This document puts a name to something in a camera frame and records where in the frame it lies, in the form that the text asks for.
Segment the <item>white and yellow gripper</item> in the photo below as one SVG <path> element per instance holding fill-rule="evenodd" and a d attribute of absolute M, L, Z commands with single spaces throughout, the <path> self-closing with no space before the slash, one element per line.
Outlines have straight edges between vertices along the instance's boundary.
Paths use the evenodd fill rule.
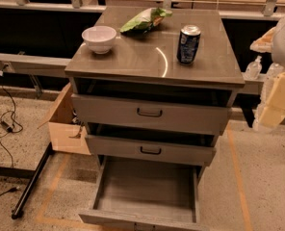
<path fill-rule="evenodd" d="M 271 28 L 251 44 L 251 49 L 271 53 L 272 61 L 285 68 L 285 26 Z M 257 132 L 270 132 L 285 118 L 285 70 L 265 81 L 261 99 L 252 127 Z"/>

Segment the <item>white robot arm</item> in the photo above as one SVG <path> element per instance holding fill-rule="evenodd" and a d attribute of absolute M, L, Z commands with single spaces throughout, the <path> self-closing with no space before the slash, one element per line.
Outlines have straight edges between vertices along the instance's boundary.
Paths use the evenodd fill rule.
<path fill-rule="evenodd" d="M 284 71 L 265 81 L 263 90 L 267 97 L 258 105 L 253 129 L 258 132 L 269 132 L 277 127 L 285 118 L 285 14 L 276 26 L 262 37 L 255 40 L 249 47 L 256 52 L 269 52 L 272 61 L 284 68 Z"/>

